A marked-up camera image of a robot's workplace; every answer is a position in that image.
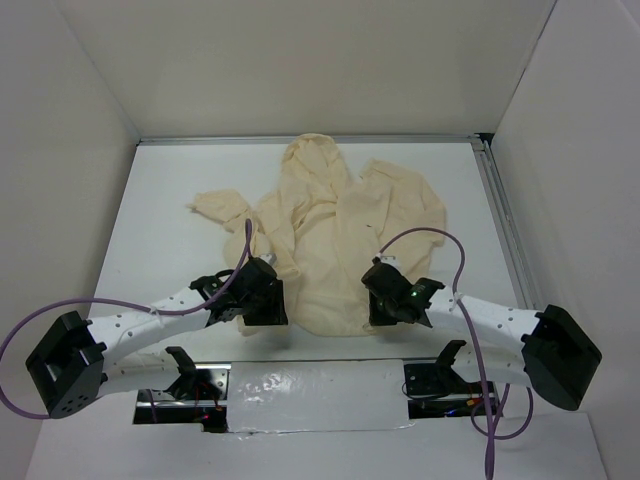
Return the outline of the cream yellow jacket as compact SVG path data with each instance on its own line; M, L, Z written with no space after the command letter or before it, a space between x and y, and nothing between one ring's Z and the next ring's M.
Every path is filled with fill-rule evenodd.
M222 189L196 194L189 207L230 232L223 249L229 265L239 258L250 220L252 253L276 256L290 322L323 337L376 334L361 282L372 258L395 235L426 226L428 232L387 251L416 280L428 273L446 227L445 205L422 174L372 159L353 179L337 144L320 134L288 145L277 187L256 205Z

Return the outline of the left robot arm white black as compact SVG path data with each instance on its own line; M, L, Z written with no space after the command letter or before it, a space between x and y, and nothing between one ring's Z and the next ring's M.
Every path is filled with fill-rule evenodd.
M66 418L97 399L133 390L160 391L181 400L221 387L180 346L145 348L187 332L241 317L248 326L284 326L284 284L274 254L250 258L238 272L200 277L141 311L84 319L61 315L26 360L52 419Z

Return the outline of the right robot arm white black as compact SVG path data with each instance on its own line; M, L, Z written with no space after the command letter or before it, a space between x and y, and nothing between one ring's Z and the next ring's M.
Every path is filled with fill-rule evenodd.
M533 389L551 405L576 411L602 361L602 353L563 308L523 310L455 296L440 281L406 279L394 266L375 261L363 275L374 327L419 324L434 330L475 334L500 353L484 362L489 380Z

